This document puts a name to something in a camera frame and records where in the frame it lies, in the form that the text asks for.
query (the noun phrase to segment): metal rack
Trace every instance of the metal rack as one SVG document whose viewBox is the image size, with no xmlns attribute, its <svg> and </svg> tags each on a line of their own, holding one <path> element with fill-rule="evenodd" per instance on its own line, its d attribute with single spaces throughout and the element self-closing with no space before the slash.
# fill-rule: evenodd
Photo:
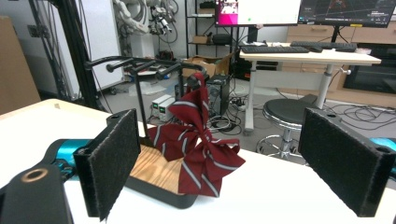
<svg viewBox="0 0 396 224">
<path fill-rule="evenodd" d="M 191 1 L 193 1 L 194 4 L 194 12 L 196 15 L 189 15 L 189 11 L 188 11 L 188 3 L 190 3 Z M 190 58 L 191 53 L 190 53 L 190 45 L 194 45 L 195 46 L 195 54 L 199 54 L 199 48 L 200 46 L 214 46 L 216 48 L 216 56 L 218 55 L 218 47 L 229 47 L 229 51 L 230 53 L 233 52 L 233 41 L 231 45 L 216 45 L 213 43 L 205 43 L 205 44 L 197 44 L 197 43 L 192 43 L 192 41 L 189 39 L 189 31 L 191 29 L 193 29 L 194 34 L 198 35 L 198 23 L 201 20 L 213 20 L 213 23 L 206 29 L 205 32 L 209 31 L 214 25 L 215 25 L 215 15 L 211 15 L 211 16 L 198 16 L 198 1 L 199 0 L 185 0 L 185 4 L 184 4 L 184 11 L 185 11 L 185 30 L 186 30 L 186 55 L 187 58 Z M 192 28 L 190 27 L 190 24 L 193 23 L 193 21 L 195 21 L 195 27 Z M 230 27 L 230 32 L 229 34 L 233 37 L 233 27 Z"/>
</svg>

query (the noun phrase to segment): cardboard box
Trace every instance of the cardboard box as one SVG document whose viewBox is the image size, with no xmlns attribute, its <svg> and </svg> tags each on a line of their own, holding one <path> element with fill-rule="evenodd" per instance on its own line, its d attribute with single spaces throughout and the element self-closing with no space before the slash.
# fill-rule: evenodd
<svg viewBox="0 0 396 224">
<path fill-rule="evenodd" d="M 233 57 L 233 53 L 230 53 L 223 58 L 197 55 L 192 58 L 186 59 L 184 63 L 195 63 L 201 65 L 206 69 L 206 73 L 210 77 L 213 77 L 215 74 L 229 75 L 228 71 L 230 68 L 231 57 Z M 199 72 L 199 70 L 183 68 L 183 77 L 189 77 L 191 74 L 195 72 Z"/>
<path fill-rule="evenodd" d="M 12 21 L 0 16 L 0 114 L 40 102 Z"/>
<path fill-rule="evenodd" d="M 199 14 L 212 14 L 215 15 L 215 9 L 214 8 L 199 8 L 198 9 Z"/>
<path fill-rule="evenodd" d="M 195 35 L 192 38 L 192 43 L 194 43 L 194 44 L 207 44 L 207 43 L 210 43 L 210 36 Z"/>
</svg>

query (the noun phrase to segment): keyboard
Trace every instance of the keyboard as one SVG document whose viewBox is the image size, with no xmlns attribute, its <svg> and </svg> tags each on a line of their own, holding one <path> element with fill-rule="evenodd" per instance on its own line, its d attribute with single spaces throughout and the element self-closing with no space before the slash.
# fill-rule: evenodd
<svg viewBox="0 0 396 224">
<path fill-rule="evenodd" d="M 244 53 L 308 53 L 303 47 L 265 47 L 265 46 L 243 46 Z"/>
<path fill-rule="evenodd" d="M 292 41 L 291 47 L 319 47 L 323 49 L 350 49 L 348 52 L 354 52 L 358 47 L 353 43 L 333 43 L 333 42 L 313 42 L 313 41 Z"/>
</svg>

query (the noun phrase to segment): necktie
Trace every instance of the necktie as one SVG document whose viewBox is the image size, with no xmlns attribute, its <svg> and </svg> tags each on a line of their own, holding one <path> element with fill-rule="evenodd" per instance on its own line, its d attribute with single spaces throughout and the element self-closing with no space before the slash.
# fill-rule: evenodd
<svg viewBox="0 0 396 224">
<path fill-rule="evenodd" d="M 183 158 L 178 193 L 219 197 L 222 178 L 245 160 L 240 158 L 238 139 L 216 139 L 206 127 L 208 93 L 201 73 L 193 74 L 199 88 L 188 89 L 169 111 L 182 124 L 169 123 L 148 130 L 154 146 L 168 161 Z"/>
</svg>

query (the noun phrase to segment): gray stripe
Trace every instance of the gray stripe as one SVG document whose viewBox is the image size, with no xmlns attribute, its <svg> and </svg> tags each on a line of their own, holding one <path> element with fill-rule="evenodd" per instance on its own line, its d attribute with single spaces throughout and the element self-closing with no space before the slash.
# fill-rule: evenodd
<svg viewBox="0 0 396 224">
<path fill-rule="evenodd" d="M 174 105 L 187 105 L 187 106 L 191 106 L 191 107 L 194 107 L 194 108 L 198 108 L 197 105 L 195 105 L 195 104 L 193 104 L 191 102 L 187 102 L 187 101 L 176 101 L 176 102 L 174 102 Z"/>
<path fill-rule="evenodd" d="M 228 166 L 228 165 L 224 165 L 224 164 L 221 164 L 221 163 L 215 161 L 211 154 L 209 154 L 209 158 L 212 159 L 213 163 L 215 163 L 216 166 L 218 166 L 219 168 L 222 168 L 224 170 L 232 170 L 232 171 L 234 171 L 234 170 L 238 169 L 238 167 L 236 167 L 236 166 Z"/>
<path fill-rule="evenodd" d="M 203 102 L 203 105 L 206 108 L 206 110 L 209 110 L 209 105 L 205 101 Z"/>
<path fill-rule="evenodd" d="M 187 166 L 186 162 L 183 161 L 181 165 L 184 167 L 184 169 L 186 170 L 187 174 L 189 174 L 191 179 L 195 182 L 195 185 L 198 187 L 198 189 L 200 189 L 201 183 L 198 181 L 197 177 L 195 177 L 195 175 L 192 173 L 190 168 Z"/>
<path fill-rule="evenodd" d="M 213 184 L 210 183 L 210 181 L 207 179 L 207 177 L 204 174 L 201 175 L 201 178 L 206 182 L 206 184 L 210 187 L 210 189 L 212 189 L 213 193 L 218 198 L 219 192 L 216 190 L 215 186 L 213 186 Z"/>
<path fill-rule="evenodd" d="M 157 146 L 157 141 L 160 138 L 160 131 L 161 131 L 161 125 L 158 126 L 158 128 L 157 128 L 157 133 L 155 134 L 155 138 L 154 138 L 154 142 L 153 142 L 154 146 Z"/>
<path fill-rule="evenodd" d="M 185 138 L 183 141 L 183 146 L 181 147 L 181 151 L 183 152 L 183 155 L 186 156 L 186 145 L 187 145 L 188 138 Z"/>
<path fill-rule="evenodd" d="M 221 141 L 221 139 L 217 139 L 216 141 L 212 141 L 212 143 L 217 143 L 219 141 Z"/>
<path fill-rule="evenodd" d="M 166 143 L 163 143 L 163 151 L 162 151 L 163 155 L 165 155 L 165 151 L 166 151 Z"/>
<path fill-rule="evenodd" d="M 177 141 L 180 141 L 181 140 L 181 138 L 183 137 L 183 135 L 187 132 L 188 130 L 186 129 L 186 130 L 184 130 L 184 132 L 183 133 L 181 133 L 179 136 L 178 136 L 178 139 L 177 139 Z"/>
</svg>

